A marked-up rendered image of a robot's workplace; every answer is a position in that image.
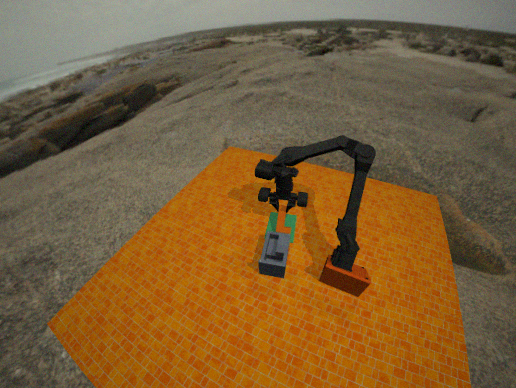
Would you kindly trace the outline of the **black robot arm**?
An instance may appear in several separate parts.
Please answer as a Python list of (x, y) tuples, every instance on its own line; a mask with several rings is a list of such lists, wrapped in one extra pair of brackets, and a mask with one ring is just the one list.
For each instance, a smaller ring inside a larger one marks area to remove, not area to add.
[(272, 162), (260, 159), (255, 168), (255, 177), (266, 180), (275, 178), (275, 183), (281, 187), (288, 187), (292, 184), (291, 191), (293, 191), (292, 178), (297, 177), (299, 170), (296, 167), (287, 166), (294, 166), (309, 158), (338, 150), (355, 159), (355, 173), (344, 218), (338, 218), (338, 225), (335, 229), (341, 246), (337, 245), (337, 248), (334, 249), (330, 261), (333, 266), (352, 272), (354, 260), (360, 249), (355, 240), (357, 216), (366, 176), (376, 156), (376, 150), (372, 146), (341, 135), (316, 144), (288, 147), (283, 149)]

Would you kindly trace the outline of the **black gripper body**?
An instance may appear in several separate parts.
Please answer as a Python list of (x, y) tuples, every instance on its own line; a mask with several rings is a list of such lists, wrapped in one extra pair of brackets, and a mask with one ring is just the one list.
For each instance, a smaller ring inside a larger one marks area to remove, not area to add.
[(276, 202), (276, 199), (287, 200), (289, 203), (296, 204), (299, 207), (307, 207), (308, 194), (306, 192), (291, 193), (292, 184), (288, 187), (278, 186), (276, 183), (276, 192), (270, 192), (271, 188), (262, 187), (258, 194), (258, 200), (261, 202), (267, 202), (268, 197), (270, 202)]

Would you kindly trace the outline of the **orange l-shaped part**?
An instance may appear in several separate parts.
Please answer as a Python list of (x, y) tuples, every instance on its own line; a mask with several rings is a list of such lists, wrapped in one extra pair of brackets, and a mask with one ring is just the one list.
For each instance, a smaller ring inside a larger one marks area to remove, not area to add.
[(284, 227), (286, 219), (286, 208), (287, 206), (279, 205), (276, 232), (288, 234), (291, 233), (292, 228)]

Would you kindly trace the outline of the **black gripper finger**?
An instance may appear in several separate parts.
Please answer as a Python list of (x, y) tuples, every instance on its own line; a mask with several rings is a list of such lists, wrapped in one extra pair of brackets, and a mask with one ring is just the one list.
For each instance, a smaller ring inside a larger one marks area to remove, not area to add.
[(292, 207), (296, 207), (296, 204), (289, 203), (289, 201), (288, 201), (287, 208), (286, 208), (286, 213), (287, 213), (287, 212), (288, 212)]
[(270, 202), (269, 204), (272, 204), (277, 211), (279, 211), (279, 199), (276, 199), (276, 202)]

